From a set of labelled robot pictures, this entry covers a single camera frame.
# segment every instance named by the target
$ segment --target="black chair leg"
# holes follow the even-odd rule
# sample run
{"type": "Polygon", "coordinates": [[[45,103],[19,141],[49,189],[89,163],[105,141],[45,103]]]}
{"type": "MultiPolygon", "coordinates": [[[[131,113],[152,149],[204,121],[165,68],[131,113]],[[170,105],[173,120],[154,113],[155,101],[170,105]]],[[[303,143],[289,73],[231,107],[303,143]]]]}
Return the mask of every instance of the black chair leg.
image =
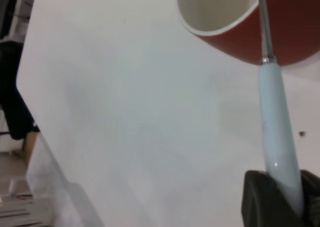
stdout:
{"type": "Polygon", "coordinates": [[[0,132],[0,136],[5,136],[5,135],[9,135],[10,132],[0,132]]]}

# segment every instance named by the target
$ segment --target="white wall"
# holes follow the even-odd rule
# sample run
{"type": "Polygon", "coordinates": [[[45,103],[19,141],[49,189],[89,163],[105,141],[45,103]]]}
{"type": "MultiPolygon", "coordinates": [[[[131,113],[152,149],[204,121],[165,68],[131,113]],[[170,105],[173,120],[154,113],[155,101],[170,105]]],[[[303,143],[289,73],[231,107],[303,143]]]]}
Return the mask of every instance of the white wall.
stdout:
{"type": "Polygon", "coordinates": [[[22,158],[0,153],[0,180],[1,177],[24,176],[26,171],[27,167],[22,158]]]}
{"type": "MultiPolygon", "coordinates": [[[[2,110],[0,110],[0,132],[9,131],[5,114],[2,110]]],[[[0,135],[0,152],[9,152],[13,150],[18,150],[22,148],[24,140],[14,140],[7,135],[0,135]]]]}

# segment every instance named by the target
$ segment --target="light blue handle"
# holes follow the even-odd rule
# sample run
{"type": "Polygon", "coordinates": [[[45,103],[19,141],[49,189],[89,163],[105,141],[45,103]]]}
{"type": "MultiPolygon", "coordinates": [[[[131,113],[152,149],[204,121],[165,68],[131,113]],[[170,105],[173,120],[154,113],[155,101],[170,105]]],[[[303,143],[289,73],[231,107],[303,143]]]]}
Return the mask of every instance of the light blue handle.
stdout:
{"type": "Polygon", "coordinates": [[[301,217],[304,210],[301,175],[279,65],[262,65],[258,79],[266,171],[301,217]]]}

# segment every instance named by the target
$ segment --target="white surface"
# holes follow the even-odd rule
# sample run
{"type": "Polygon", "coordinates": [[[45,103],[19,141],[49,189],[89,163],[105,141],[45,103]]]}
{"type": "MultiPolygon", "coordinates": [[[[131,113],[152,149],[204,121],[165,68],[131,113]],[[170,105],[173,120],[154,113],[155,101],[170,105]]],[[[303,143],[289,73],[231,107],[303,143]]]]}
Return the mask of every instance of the white surface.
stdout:
{"type": "Polygon", "coordinates": [[[280,66],[265,63],[258,72],[265,170],[301,217],[304,196],[280,66]]]}
{"type": "MultiPolygon", "coordinates": [[[[316,175],[318,63],[284,74],[316,175]]],[[[106,226],[240,227],[244,173],[264,169],[257,72],[185,30],[175,0],[35,0],[17,87],[106,226]]]]}
{"type": "MultiPolygon", "coordinates": [[[[79,206],[85,208],[86,211],[77,211],[77,206],[71,199],[72,195],[68,192],[72,190],[70,187],[73,184],[64,177],[41,133],[38,134],[34,144],[26,179],[35,199],[48,198],[50,200],[50,208],[54,213],[52,223],[54,226],[85,227],[85,223],[91,221],[92,218],[88,217],[89,204],[82,202],[79,206]]],[[[83,196],[78,194],[77,198],[81,200],[83,196]]]]}

